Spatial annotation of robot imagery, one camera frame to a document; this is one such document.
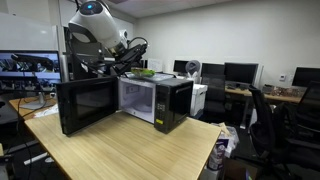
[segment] desk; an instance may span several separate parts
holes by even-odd
[[[243,95],[246,97],[246,103],[245,103],[245,107],[244,107],[243,117],[242,117],[242,121],[240,124],[241,129],[246,129],[246,115],[247,115],[248,107],[249,107],[250,100],[251,100],[251,92],[248,89],[241,90],[239,88],[237,88],[237,89],[225,88],[225,92],[231,93],[231,94],[239,94],[239,95]],[[301,100],[301,97],[272,96],[272,95],[268,95],[268,94],[264,94],[264,97],[267,100],[276,100],[276,101],[291,102],[291,103],[299,103]]]
[[[221,131],[187,118],[166,135],[124,112],[71,137],[58,114],[25,123],[71,179],[197,179]]]
[[[19,104],[19,101],[20,99],[13,99],[13,100],[10,100],[9,103],[11,104],[11,106],[16,110],[18,111],[18,104]],[[32,102],[32,101],[38,101],[38,97],[28,97],[28,98],[21,98],[21,101],[20,101],[20,105],[23,105],[23,104],[26,104],[28,102]],[[52,103],[56,103],[56,100],[55,99],[47,99],[47,101],[49,102],[52,102]],[[41,108],[39,110],[36,110],[33,112],[33,110],[30,110],[30,109],[23,109],[23,108],[19,108],[19,115],[21,117],[23,117],[24,120],[28,120],[28,119],[32,119],[34,114],[37,113],[37,112],[40,112],[40,111],[44,111],[50,107],[45,107],[45,108]]]
[[[23,104],[26,104],[28,102],[37,101],[37,100],[38,100],[38,97],[28,97],[28,98],[21,98],[21,101],[20,101],[20,99],[13,99],[13,100],[10,100],[9,103],[11,104],[11,106],[16,111],[18,111],[19,101],[20,101],[20,105],[23,105]],[[50,102],[52,102],[54,104],[56,103],[56,100],[52,99],[52,98],[47,99],[47,101],[50,101]],[[29,120],[29,119],[33,118],[35,113],[40,112],[40,111],[44,111],[44,110],[46,110],[46,109],[48,109],[50,107],[41,108],[41,109],[38,109],[36,111],[30,110],[30,109],[19,108],[19,116],[23,117],[22,118],[23,120]],[[27,142],[26,144],[30,147],[30,146],[38,144],[38,141],[37,140],[32,140],[32,141]],[[26,148],[25,144],[17,145],[15,147],[10,148],[10,153],[14,153],[14,152],[22,150],[24,148]]]

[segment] wall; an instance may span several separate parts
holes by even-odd
[[[7,0],[8,13],[50,23],[48,0]]]
[[[57,50],[50,23],[0,13],[0,50]]]
[[[8,6],[7,6],[7,0],[0,0],[0,12],[2,13],[8,13]]]
[[[260,84],[288,87],[279,75],[297,66],[320,67],[320,1],[233,1],[139,19],[136,36],[149,41],[144,58],[257,62]]]
[[[48,0],[50,22],[52,25],[61,25],[59,0]]]

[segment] computer monitor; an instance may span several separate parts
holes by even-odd
[[[1,50],[0,77],[2,90],[53,87],[61,81],[58,51]]]
[[[224,65],[202,63],[201,76],[203,74],[224,75]]]
[[[308,87],[311,81],[320,82],[320,68],[297,67],[292,86]]]
[[[250,85],[255,81],[258,64],[225,63],[226,81],[237,85]]]
[[[187,63],[188,63],[188,61],[175,60],[174,66],[173,66],[173,71],[178,72],[178,73],[187,73],[187,71],[186,71]]]

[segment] office chair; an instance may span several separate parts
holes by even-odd
[[[207,85],[204,114],[213,114],[212,118],[225,113],[225,76],[203,74],[201,84]]]
[[[295,121],[297,123],[296,137],[299,138],[299,131],[310,132],[315,141],[320,142],[320,82],[311,82],[306,92],[301,98],[296,113]]]
[[[249,87],[252,93],[254,105],[257,110],[257,122],[249,128],[252,145],[262,161],[235,157],[264,167],[260,177],[265,170],[272,172],[276,178],[282,179],[274,170],[274,165],[282,164],[288,176],[292,176],[287,164],[297,164],[303,168],[320,170],[320,146],[301,142],[296,139],[283,137],[282,130],[275,130],[275,114],[272,113],[270,106],[266,103],[261,91],[252,85]]]
[[[2,108],[2,106],[6,105],[6,103],[0,101],[0,108]]]

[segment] cable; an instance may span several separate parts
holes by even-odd
[[[75,1],[76,1],[76,5],[77,5],[77,10],[76,11],[79,11],[79,9],[80,9],[79,2],[78,2],[78,0],[75,0]]]
[[[20,117],[20,103],[21,103],[21,100],[22,100],[22,98],[19,99],[19,102],[18,102],[18,110],[17,110],[17,117],[18,117],[18,118],[17,118],[17,124],[16,124],[16,131],[17,131],[17,134],[18,134],[18,135],[19,135],[19,124],[20,124],[20,118],[19,118],[19,117]],[[23,98],[23,101],[24,101],[25,103],[33,102],[33,101],[27,102],[27,101],[25,100],[25,98]],[[39,109],[41,109],[41,108],[43,108],[43,107],[46,105],[46,103],[47,103],[47,99],[45,98],[45,102],[44,102],[44,104],[43,104],[42,107],[40,107],[40,108],[38,108],[38,109],[35,109],[35,110],[33,110],[33,111],[31,111],[31,112],[23,115],[22,118],[25,117],[25,116],[27,116],[27,115],[29,115],[29,114],[31,114],[31,113],[34,113],[35,111],[37,111],[37,110],[39,110]],[[16,142],[17,138],[18,138],[18,137],[16,137],[16,138],[9,144],[8,150],[7,150],[6,154],[8,154],[8,153],[10,152],[10,149],[12,148],[12,145]]]
[[[148,41],[147,41],[145,38],[143,38],[143,37],[135,37],[135,38],[133,38],[133,39],[128,43],[128,46],[129,46],[133,41],[135,41],[136,39],[142,39],[142,40],[144,40],[144,41],[146,42],[146,44],[148,45]]]
[[[21,99],[19,99],[19,102],[18,102],[18,111],[17,111],[17,114],[18,114],[18,122],[17,122],[17,126],[16,126],[16,130],[17,130],[17,133],[18,133],[18,136],[21,138],[21,140],[23,141],[23,144],[26,146],[27,150],[28,150],[28,153],[29,153],[29,158],[30,158],[30,165],[29,165],[29,171],[28,171],[28,176],[27,176],[27,179],[29,180],[30,179],[30,176],[31,176],[31,168],[32,168],[32,155],[31,155],[31,151],[30,151],[30,148],[28,146],[28,144],[26,143],[26,141],[24,140],[24,138],[21,136],[20,132],[19,132],[19,122],[21,120],[20,117],[20,103],[21,103]]]

